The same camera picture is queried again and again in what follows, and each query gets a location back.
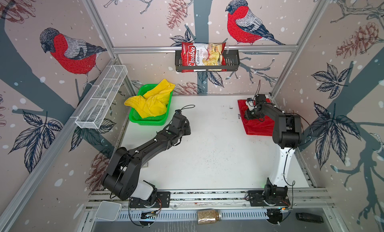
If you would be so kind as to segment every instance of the white table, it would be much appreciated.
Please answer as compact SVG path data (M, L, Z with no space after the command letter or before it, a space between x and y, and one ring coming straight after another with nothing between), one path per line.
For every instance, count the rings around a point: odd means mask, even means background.
M158 189L251 189L263 188L274 169L277 156L272 137L247 135L237 100L249 95L174 96L167 123L174 111L182 110L191 127L191 135L149 161L140 171L140 180ZM127 149L154 138L163 126L140 126L130 122L122 140ZM292 157L288 183L305 188L308 183L295 156Z

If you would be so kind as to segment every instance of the bird head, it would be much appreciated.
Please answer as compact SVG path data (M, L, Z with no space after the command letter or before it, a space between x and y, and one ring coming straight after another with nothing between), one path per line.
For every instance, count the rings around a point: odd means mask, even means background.
M226 12L228 12L229 14L233 15L233 13L239 8L239 7L242 7L242 6L245 6L247 7L248 6L248 3L246 0L232 0L227 8L225 9Z
M57 31L54 28L47 28L40 34L40 43L43 51L46 53L48 51L50 52L56 52L55 50L55 44L54 39L57 35L59 35L59 31Z

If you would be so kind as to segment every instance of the yellow cloth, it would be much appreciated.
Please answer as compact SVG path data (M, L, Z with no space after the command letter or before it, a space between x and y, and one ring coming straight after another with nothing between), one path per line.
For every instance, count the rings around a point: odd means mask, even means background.
M146 92L144 96L133 96L124 102L124 105L134 108L144 119L155 117L167 112L169 96L175 84L163 79L156 87Z

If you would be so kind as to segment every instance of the black wire basket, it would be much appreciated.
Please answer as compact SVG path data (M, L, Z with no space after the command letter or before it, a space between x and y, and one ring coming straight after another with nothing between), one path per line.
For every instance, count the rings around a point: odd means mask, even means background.
M228 72L237 71L240 66L239 51L237 49L230 49L223 51L223 57L226 65L217 65L217 66L182 66L181 60L181 50L176 50L175 56L175 66L176 71L181 72L183 70L194 70L194 69L225 69Z

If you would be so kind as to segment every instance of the gray floor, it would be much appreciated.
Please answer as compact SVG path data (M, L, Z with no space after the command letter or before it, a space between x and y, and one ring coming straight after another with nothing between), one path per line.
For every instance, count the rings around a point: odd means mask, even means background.
M324 223L316 224L296 220L295 213L306 212L321 215ZM95 222L92 232L331 232L331 226L322 209L294 209L280 226L272 225L266 220L223 220L215 224L198 225L197 221L156 222L150 228L144 229L133 225L130 221Z

